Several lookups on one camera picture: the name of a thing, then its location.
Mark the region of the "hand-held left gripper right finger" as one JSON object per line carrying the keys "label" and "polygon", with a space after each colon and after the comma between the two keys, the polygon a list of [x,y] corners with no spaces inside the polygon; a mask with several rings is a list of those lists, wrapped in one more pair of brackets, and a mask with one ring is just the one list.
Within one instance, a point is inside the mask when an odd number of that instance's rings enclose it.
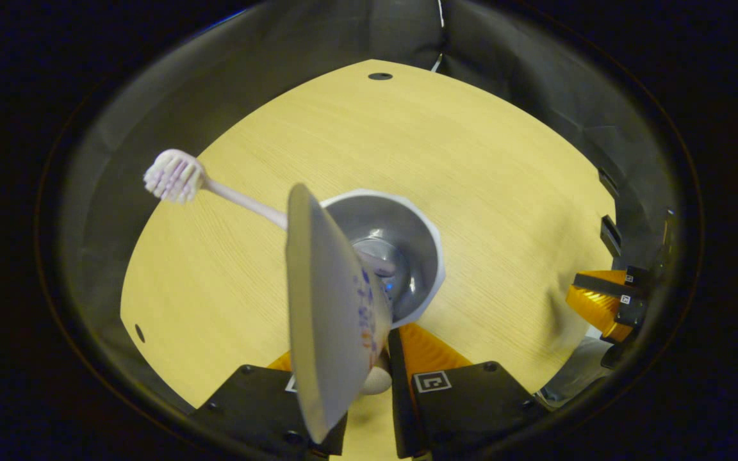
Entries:
{"label": "hand-held left gripper right finger", "polygon": [[416,323],[390,332],[388,352],[401,459],[490,459],[548,414],[498,362],[474,364]]}

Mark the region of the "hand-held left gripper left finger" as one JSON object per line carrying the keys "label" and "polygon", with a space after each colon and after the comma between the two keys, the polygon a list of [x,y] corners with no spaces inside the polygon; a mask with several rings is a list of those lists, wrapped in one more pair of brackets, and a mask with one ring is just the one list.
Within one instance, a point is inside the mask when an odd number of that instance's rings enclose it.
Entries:
{"label": "hand-held left gripper left finger", "polygon": [[345,447],[347,418],[316,442],[300,410],[290,353],[266,366],[240,366],[190,414],[219,449],[245,459],[331,459]]}

